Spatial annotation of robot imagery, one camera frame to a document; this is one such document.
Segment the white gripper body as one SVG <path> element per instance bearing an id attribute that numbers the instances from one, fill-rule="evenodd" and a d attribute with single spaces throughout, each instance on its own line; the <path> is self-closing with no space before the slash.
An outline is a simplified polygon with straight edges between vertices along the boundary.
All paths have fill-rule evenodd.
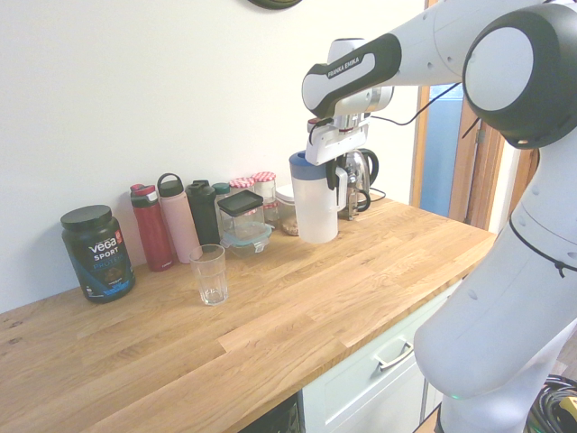
<path id="1" fill-rule="evenodd" d="M 310 119 L 305 159 L 314 166 L 331 161 L 363 147 L 369 132 L 369 119 L 362 120 L 351 130 L 341 130 L 331 119 Z"/>

